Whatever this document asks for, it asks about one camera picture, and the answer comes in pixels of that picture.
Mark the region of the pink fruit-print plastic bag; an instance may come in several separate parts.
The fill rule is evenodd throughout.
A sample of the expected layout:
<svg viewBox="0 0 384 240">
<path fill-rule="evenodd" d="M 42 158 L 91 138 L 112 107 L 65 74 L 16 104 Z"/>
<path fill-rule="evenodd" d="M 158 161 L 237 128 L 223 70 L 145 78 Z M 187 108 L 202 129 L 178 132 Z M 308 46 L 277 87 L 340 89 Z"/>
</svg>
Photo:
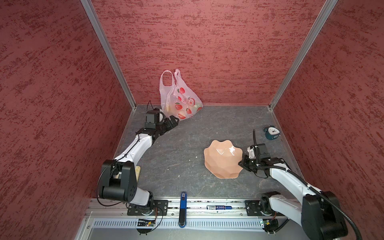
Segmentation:
<svg viewBox="0 0 384 240">
<path fill-rule="evenodd" d="M 166 73 L 172 75 L 172 84 L 170 86 L 166 86 L 163 83 L 163 77 Z M 161 95 L 161 108 L 166 117 L 174 116 L 183 121 L 192 118 L 203 108 L 203 102 L 187 86 L 182 79 L 179 69 L 176 69 L 174 73 L 169 70 L 162 73 L 159 91 Z"/>
</svg>

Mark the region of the pink scalloped plastic bowl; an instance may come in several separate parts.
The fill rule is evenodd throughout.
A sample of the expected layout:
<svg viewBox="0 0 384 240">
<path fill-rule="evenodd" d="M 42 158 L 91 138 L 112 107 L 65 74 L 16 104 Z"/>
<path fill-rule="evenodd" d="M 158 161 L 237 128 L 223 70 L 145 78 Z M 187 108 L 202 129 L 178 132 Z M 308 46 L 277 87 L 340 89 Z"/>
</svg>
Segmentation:
<svg viewBox="0 0 384 240">
<path fill-rule="evenodd" d="M 236 179 L 243 170 L 239 162 L 243 159 L 243 150 L 230 140 L 213 140 L 204 149 L 205 167 L 219 179 Z"/>
</svg>

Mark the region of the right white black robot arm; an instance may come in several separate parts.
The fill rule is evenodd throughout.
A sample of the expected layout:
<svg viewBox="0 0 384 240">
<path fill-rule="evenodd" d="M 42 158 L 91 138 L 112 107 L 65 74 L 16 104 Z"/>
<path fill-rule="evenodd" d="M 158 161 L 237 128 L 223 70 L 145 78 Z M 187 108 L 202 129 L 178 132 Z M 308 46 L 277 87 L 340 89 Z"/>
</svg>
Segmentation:
<svg viewBox="0 0 384 240">
<path fill-rule="evenodd" d="M 294 173 L 284 159 L 251 159 L 245 155 L 238 164 L 254 174 L 263 171 L 267 178 L 278 181 L 294 196 L 291 200 L 277 191 L 264 193 L 258 204 L 249 206 L 249 210 L 265 217 L 281 214 L 287 221 L 301 226 L 311 240 L 336 240 L 345 237 L 348 235 L 348 225 L 352 227 L 356 239 L 363 238 L 354 221 L 341 209 L 336 195 L 309 184 Z"/>
</svg>

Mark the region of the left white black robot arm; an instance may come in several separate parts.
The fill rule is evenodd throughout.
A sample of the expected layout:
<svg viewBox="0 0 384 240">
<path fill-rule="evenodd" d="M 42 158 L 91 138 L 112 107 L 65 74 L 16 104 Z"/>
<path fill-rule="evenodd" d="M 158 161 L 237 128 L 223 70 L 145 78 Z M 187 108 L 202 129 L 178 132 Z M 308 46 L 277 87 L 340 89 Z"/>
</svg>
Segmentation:
<svg viewBox="0 0 384 240">
<path fill-rule="evenodd" d="M 179 119 L 166 117 L 157 109 L 146 114 L 145 127 L 136 132 L 133 142 L 113 160 L 106 160 L 97 183 L 97 199 L 117 201 L 138 209 L 142 215 L 155 210 L 153 193 L 138 187 L 136 166 L 156 139 L 177 127 Z"/>
</svg>

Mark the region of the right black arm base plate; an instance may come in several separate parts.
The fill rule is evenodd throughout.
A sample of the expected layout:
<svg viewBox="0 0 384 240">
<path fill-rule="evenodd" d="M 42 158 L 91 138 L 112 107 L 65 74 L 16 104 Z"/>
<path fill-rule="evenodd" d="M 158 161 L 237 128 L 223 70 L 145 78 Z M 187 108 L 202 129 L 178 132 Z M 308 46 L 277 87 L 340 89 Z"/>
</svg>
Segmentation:
<svg viewBox="0 0 384 240">
<path fill-rule="evenodd" d="M 245 209 L 249 217 L 280 217 L 279 212 L 272 210 L 266 200 L 246 200 Z"/>
</svg>

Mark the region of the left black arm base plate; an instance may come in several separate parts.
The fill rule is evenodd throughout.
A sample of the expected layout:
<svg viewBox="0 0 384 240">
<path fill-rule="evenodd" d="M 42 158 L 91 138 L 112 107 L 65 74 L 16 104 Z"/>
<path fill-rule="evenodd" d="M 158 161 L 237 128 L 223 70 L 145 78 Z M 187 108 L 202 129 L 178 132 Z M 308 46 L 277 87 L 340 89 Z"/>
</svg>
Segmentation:
<svg viewBox="0 0 384 240">
<path fill-rule="evenodd" d="M 139 206 L 134 204 L 128 205 L 127 215 L 138 216 L 138 217 L 149 217 L 149 216 L 166 216 L 168 211 L 168 200 L 153 200 L 149 202 L 148 206 Z"/>
</svg>

